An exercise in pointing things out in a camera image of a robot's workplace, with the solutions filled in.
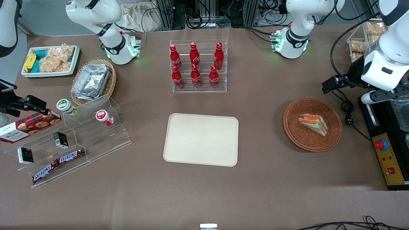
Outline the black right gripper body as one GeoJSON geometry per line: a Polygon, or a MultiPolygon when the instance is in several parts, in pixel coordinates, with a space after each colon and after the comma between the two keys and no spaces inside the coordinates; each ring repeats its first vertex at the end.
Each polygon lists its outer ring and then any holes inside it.
{"type": "Polygon", "coordinates": [[[24,98],[15,94],[17,86],[5,80],[0,80],[0,110],[2,114],[19,117],[20,111],[29,111],[24,104],[24,98]]]}

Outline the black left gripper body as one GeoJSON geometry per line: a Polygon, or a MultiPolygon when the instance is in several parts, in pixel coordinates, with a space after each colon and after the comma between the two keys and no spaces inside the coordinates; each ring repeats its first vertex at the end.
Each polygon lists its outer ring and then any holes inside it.
{"type": "Polygon", "coordinates": [[[362,73],[364,70],[364,57],[359,57],[354,62],[351,63],[348,71],[348,80],[356,85],[362,86],[353,86],[352,84],[349,85],[350,88],[366,88],[368,89],[368,83],[361,80],[362,73]]]}

